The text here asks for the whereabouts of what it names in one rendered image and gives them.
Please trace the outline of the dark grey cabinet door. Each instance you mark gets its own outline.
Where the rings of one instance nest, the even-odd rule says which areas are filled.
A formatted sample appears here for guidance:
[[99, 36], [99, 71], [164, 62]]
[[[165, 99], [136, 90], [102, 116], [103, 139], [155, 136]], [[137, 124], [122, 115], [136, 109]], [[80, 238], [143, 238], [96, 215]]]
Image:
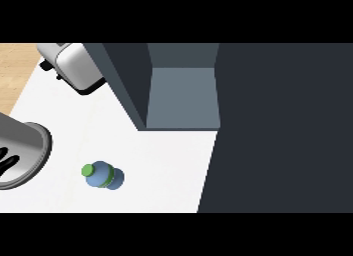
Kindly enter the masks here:
[[224, 44], [202, 212], [353, 212], [353, 44]]

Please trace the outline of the blue water bottle green cap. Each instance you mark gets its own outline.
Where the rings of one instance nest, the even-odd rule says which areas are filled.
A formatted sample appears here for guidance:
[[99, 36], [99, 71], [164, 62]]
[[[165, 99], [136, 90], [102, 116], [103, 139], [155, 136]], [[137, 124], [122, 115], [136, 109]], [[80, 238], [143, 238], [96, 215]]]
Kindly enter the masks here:
[[118, 168], [103, 161], [86, 164], [81, 168], [86, 183], [96, 188], [115, 190], [124, 182], [124, 173]]

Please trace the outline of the white toaster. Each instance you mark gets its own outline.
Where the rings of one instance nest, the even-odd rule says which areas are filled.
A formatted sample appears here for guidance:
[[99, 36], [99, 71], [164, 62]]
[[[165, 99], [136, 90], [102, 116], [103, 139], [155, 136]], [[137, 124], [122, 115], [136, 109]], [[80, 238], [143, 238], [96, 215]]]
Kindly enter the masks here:
[[81, 43], [38, 43], [43, 57], [38, 66], [55, 70], [62, 80], [80, 95], [88, 95], [105, 83], [105, 78]]

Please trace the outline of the grey open cabinet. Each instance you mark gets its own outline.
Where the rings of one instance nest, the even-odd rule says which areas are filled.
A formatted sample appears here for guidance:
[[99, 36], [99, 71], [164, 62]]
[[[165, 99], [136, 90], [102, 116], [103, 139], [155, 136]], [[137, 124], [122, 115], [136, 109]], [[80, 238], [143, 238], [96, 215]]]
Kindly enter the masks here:
[[84, 45], [140, 131], [220, 128], [213, 43]]

